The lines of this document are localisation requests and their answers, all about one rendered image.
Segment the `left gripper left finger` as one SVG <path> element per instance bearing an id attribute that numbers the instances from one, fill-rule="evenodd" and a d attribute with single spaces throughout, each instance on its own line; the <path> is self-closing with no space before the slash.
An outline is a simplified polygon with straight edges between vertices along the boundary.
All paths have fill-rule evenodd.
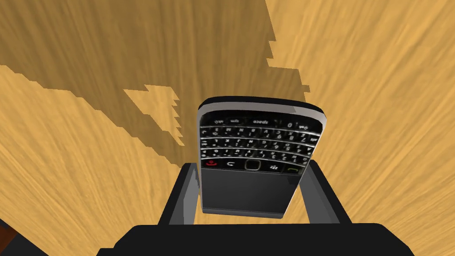
<path id="1" fill-rule="evenodd" d="M 196 163 L 185 163 L 176 179 L 158 225 L 192 225 L 200 194 Z"/>

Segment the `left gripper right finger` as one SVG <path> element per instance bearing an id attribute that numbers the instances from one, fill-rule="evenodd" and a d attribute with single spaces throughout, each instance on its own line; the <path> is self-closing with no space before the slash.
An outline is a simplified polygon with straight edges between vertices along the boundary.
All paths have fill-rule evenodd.
<path id="1" fill-rule="evenodd" d="M 299 183 L 311 224 L 351 224 L 340 200 L 315 160 L 310 160 Z"/>

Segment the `black keyboard phone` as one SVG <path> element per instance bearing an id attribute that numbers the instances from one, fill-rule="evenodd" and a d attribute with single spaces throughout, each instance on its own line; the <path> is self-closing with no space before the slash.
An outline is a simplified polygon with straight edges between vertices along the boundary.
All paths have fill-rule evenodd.
<path id="1" fill-rule="evenodd" d="M 203 213 L 281 219 L 324 132 L 315 105 L 215 96 L 197 111 Z"/>

